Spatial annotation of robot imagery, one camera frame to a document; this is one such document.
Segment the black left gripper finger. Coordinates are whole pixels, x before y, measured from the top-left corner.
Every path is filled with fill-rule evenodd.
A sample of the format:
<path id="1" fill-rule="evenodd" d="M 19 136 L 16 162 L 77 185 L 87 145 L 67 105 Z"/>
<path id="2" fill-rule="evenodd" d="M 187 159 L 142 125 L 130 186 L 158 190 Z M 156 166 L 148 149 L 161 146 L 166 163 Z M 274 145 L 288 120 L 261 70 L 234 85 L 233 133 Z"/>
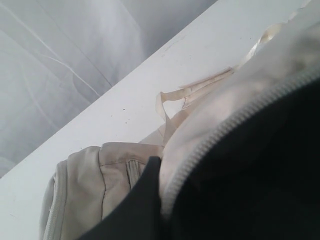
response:
<path id="1" fill-rule="evenodd" d="M 80 240 L 168 240 L 161 216 L 159 172 L 161 159 L 151 156 L 129 194 Z"/>

